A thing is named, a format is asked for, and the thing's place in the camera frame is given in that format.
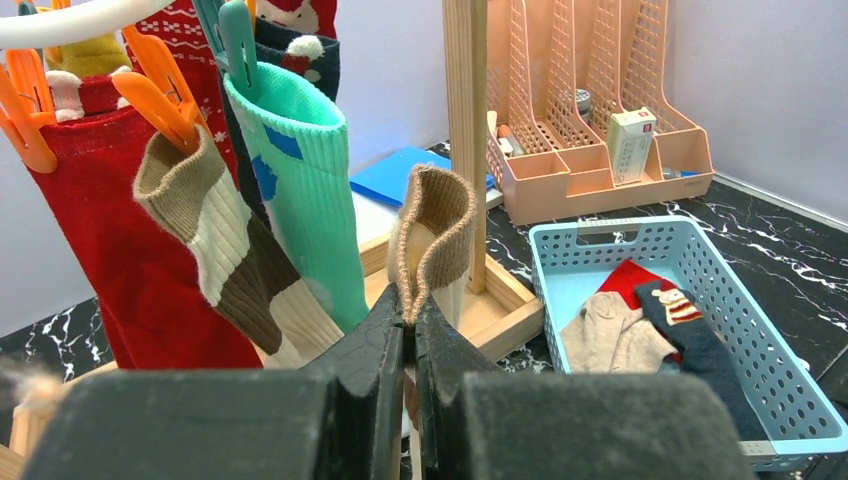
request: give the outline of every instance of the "beige sock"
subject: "beige sock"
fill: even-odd
[[[476,217],[474,190],[460,175],[431,166],[413,168],[389,240],[388,277],[398,285],[405,324],[416,322],[432,294],[448,323],[459,327]],[[404,399],[412,423],[409,453],[413,478],[420,479],[418,392],[414,369],[407,368],[406,373]]]
[[[655,373],[675,352],[616,292],[589,297],[560,335],[572,373]]]
[[[280,245],[236,190],[209,134],[186,157],[156,134],[133,184],[136,201],[197,261],[206,300],[268,355],[298,368],[342,337]]]

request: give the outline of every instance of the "white fuzzy fluff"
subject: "white fuzzy fluff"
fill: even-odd
[[[286,53],[296,57],[306,57],[310,60],[324,55],[324,46],[315,35],[301,35],[295,38],[286,49]]]

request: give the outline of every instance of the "red sock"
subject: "red sock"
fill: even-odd
[[[301,33],[336,38],[337,0],[257,0],[256,16]]]
[[[81,88],[113,87],[103,76]],[[125,107],[41,133],[59,166],[30,173],[97,293],[118,366],[261,368],[250,341],[201,296],[191,253],[133,200],[153,127]]]
[[[136,23],[136,28],[141,33],[161,38],[168,45],[189,90],[194,95],[194,100],[206,118],[215,146],[218,147],[238,186],[236,154],[227,131],[223,100],[218,88],[218,67],[212,58],[212,50],[203,35],[191,0],[175,0],[164,9]],[[129,48],[127,51],[136,70],[140,71],[132,51]]]
[[[616,292],[624,299],[632,310],[642,308],[642,301],[639,300],[639,295],[636,293],[636,287],[659,280],[663,291],[677,288],[677,286],[668,280],[654,275],[637,265],[629,258],[621,263],[598,289],[599,292]],[[672,353],[671,358],[678,364],[683,361],[680,353]]]

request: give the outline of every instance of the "teal clothespin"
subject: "teal clothespin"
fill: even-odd
[[[248,100],[259,97],[259,65],[250,11],[242,0],[231,0],[218,11],[219,29],[227,54],[227,74]]]
[[[25,15],[35,15],[37,13],[38,13],[38,10],[35,9],[35,5],[33,5],[32,2],[30,2],[29,0],[24,0],[23,2],[18,4],[18,16],[19,17],[23,17]],[[44,54],[41,52],[41,49],[40,48],[37,49],[36,52],[38,52],[38,58],[40,58],[41,61],[43,62],[44,61]]]
[[[250,11],[243,0],[192,0],[200,26],[221,73],[230,75],[248,99],[259,95],[256,41]]]
[[[209,48],[212,50],[212,55],[215,58],[215,63],[221,73],[225,73],[227,68],[227,54],[224,51],[224,41],[221,38],[219,29],[218,12],[224,5],[224,0],[192,0],[194,9],[197,11],[197,18],[200,20],[200,26],[203,28],[203,34],[206,35],[206,41],[209,43]]]

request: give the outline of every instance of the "marble countertop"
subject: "marble countertop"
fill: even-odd
[[[447,155],[448,148],[442,144],[433,151]],[[848,347],[848,233],[718,182],[713,182],[701,198],[582,218],[667,214],[687,216],[707,232],[795,354],[809,364],[814,378],[831,376],[826,384],[820,382],[825,393],[831,393],[828,385],[833,385],[832,389],[845,388],[842,385],[848,380],[848,365],[837,361],[843,360]],[[529,228],[513,226],[502,207],[489,211],[489,254],[532,289]],[[96,299],[0,339],[0,353],[56,369],[66,380],[112,360]],[[839,368],[831,368],[834,363]],[[511,372],[552,370],[550,353],[541,335],[499,364]],[[0,433],[6,443],[9,425],[10,411],[6,410],[0,415]],[[832,473],[834,468],[848,468],[843,456],[822,459],[798,474],[763,478],[846,478],[834,476],[841,475]]]

